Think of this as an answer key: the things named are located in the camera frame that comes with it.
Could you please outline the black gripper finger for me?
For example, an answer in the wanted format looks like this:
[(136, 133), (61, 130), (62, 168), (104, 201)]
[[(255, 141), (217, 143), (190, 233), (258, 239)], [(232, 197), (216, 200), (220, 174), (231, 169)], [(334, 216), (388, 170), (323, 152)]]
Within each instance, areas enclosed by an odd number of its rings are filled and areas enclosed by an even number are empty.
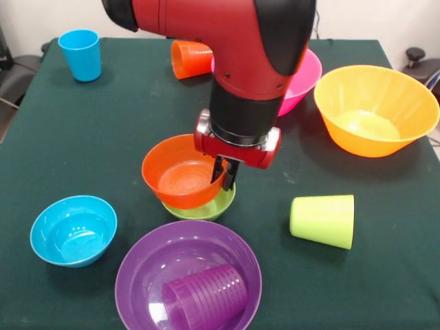
[(239, 161), (237, 160), (228, 160), (227, 167), (225, 170), (225, 178), (223, 181), (223, 189), (224, 190), (232, 190), (236, 176), (239, 169)]
[(211, 182), (215, 182), (223, 173), (223, 159), (221, 156), (216, 156), (212, 172)]

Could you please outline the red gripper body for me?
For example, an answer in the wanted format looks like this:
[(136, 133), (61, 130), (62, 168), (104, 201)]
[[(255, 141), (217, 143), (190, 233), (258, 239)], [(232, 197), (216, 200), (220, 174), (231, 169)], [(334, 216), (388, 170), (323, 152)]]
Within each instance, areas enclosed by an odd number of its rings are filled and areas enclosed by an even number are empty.
[(195, 148), (206, 155), (221, 156), (229, 160), (243, 162), (245, 165), (267, 169), (270, 167), (281, 145), (281, 130), (271, 128), (261, 144), (256, 146), (239, 146), (228, 143), (217, 137), (210, 127), (210, 112), (203, 109), (194, 131)]

